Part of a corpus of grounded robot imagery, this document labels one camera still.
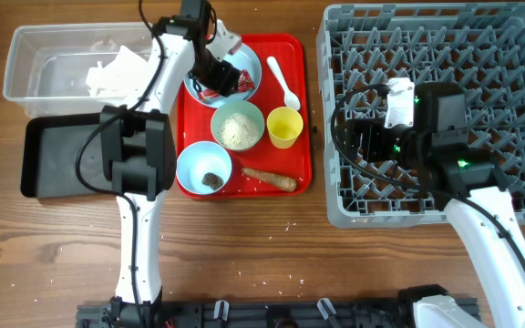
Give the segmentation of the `large light blue plate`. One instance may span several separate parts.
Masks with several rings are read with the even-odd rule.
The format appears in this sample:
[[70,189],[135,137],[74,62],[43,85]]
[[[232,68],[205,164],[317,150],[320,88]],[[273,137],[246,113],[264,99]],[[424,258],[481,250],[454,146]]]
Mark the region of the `large light blue plate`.
[[246,44],[238,49],[233,55],[226,55],[225,61],[232,64],[235,68],[240,70],[246,70],[249,73],[253,87],[245,92],[237,92],[229,97],[210,97],[200,99],[199,93],[193,87],[193,81],[189,77],[184,78],[185,89],[189,92],[191,97],[198,101],[200,104],[209,108],[218,108],[227,102],[236,100],[248,100],[257,91],[262,81],[262,66],[259,58],[255,52]]

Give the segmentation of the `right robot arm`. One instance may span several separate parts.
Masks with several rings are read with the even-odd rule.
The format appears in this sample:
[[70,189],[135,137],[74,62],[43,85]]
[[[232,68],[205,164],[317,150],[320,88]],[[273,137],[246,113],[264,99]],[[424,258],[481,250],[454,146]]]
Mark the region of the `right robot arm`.
[[495,324],[525,327],[525,239],[498,161],[490,151],[468,144],[464,91],[455,83],[416,85],[404,77],[358,91],[384,98],[386,115],[338,123],[339,113],[356,93],[339,100],[330,134],[341,158],[386,183],[393,180],[359,166],[356,158],[393,160],[415,170],[416,184],[397,186],[434,197],[468,252]]

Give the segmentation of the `white paper napkin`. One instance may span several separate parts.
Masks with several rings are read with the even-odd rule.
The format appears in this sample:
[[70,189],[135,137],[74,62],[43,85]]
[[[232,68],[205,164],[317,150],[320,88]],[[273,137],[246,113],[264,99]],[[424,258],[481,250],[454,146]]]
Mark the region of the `white paper napkin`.
[[147,74],[148,61],[121,46],[113,61],[106,65],[98,61],[88,70],[85,83],[91,97],[126,97]]

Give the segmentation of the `yellow plastic cup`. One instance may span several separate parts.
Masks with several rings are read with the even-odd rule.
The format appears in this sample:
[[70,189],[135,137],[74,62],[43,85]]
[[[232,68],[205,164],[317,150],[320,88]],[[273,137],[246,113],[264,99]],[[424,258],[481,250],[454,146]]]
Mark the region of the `yellow plastic cup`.
[[280,107],[270,112],[266,126],[273,145],[278,149],[288,149],[302,133],[304,122],[297,110]]

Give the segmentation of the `brown carrot piece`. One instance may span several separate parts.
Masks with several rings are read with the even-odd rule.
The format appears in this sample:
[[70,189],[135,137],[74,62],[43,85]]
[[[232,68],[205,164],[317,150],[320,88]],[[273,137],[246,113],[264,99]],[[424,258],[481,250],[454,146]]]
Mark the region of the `brown carrot piece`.
[[271,172],[261,171],[258,169],[252,169],[252,168],[242,168],[242,173],[245,175],[258,179],[262,182],[265,182],[267,184],[270,184],[274,186],[275,188],[286,191],[286,192],[294,192],[297,188],[297,182],[295,179],[292,179],[290,177],[286,177],[283,175],[278,175]]

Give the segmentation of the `pile of white rice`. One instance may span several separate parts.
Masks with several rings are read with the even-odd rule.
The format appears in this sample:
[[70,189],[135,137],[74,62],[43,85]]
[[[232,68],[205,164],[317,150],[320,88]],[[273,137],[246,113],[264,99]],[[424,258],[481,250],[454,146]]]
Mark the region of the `pile of white rice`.
[[221,123],[221,143],[228,149],[248,149],[258,141],[260,135],[261,131],[255,122],[241,113],[233,113]]

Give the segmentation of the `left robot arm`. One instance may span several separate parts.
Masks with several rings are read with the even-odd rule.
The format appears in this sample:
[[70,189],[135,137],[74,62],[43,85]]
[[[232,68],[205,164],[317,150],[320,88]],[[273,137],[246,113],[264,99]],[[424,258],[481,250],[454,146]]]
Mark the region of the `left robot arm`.
[[101,110],[102,166],[121,217],[121,269],[114,297],[102,306],[100,327],[161,327],[159,227],[163,200],[176,171],[170,128],[172,104],[185,77],[227,97],[239,88],[239,69],[225,61],[241,46],[207,1],[184,1],[180,13],[148,27],[149,75],[120,106]]

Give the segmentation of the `dark brown food lump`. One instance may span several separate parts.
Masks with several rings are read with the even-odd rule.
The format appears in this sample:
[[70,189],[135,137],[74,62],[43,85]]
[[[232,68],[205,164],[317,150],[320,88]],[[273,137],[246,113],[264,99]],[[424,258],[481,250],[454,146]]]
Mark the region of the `dark brown food lump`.
[[224,180],[211,172],[206,173],[201,182],[203,185],[211,188],[212,191],[216,191],[224,185]]

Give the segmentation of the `small light blue bowl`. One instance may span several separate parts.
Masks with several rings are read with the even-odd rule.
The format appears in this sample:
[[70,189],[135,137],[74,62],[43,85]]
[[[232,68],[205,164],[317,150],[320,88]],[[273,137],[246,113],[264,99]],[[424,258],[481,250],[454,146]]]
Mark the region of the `small light blue bowl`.
[[[202,184],[203,176],[214,173],[224,180],[224,185],[212,191]],[[211,141],[189,145],[178,156],[176,177],[179,184],[195,195],[211,195],[225,186],[232,175],[232,160],[225,148]]]

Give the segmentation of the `green bowl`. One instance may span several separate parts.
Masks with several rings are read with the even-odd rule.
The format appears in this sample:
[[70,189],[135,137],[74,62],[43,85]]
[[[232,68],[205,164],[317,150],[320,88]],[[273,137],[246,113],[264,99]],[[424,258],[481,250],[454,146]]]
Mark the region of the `green bowl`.
[[[231,115],[233,113],[241,113],[241,114],[249,117],[252,121],[254,121],[255,124],[258,126],[258,128],[261,131],[261,135],[260,135],[258,141],[262,138],[263,133],[265,131],[265,123],[264,123],[263,113],[254,104],[252,104],[252,103],[250,103],[248,101],[240,100],[240,101],[229,102],[229,103],[226,103],[226,104],[222,105],[221,107],[219,107],[219,108],[217,108],[215,110],[215,112],[214,112],[214,114],[212,116],[212,119],[211,119],[211,134],[212,134],[214,139],[219,144],[222,145],[221,137],[220,137],[221,123],[223,122],[224,119],[226,119],[229,115]],[[244,150],[228,149],[228,150],[245,151],[245,150],[248,150],[248,149],[244,149]]]

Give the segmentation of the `red snack wrapper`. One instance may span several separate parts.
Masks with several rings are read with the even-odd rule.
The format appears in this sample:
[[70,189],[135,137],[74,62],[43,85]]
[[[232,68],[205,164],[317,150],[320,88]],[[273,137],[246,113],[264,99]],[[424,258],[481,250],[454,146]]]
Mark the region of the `red snack wrapper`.
[[[231,95],[237,94],[237,93],[249,92],[253,89],[254,89],[254,83],[252,81],[250,73],[246,69],[243,69],[239,75],[239,79],[238,79],[236,87],[234,87],[231,90]],[[203,89],[201,92],[198,93],[198,100],[203,100],[203,101],[212,100],[220,96],[221,94],[219,94],[218,92],[212,89]]]

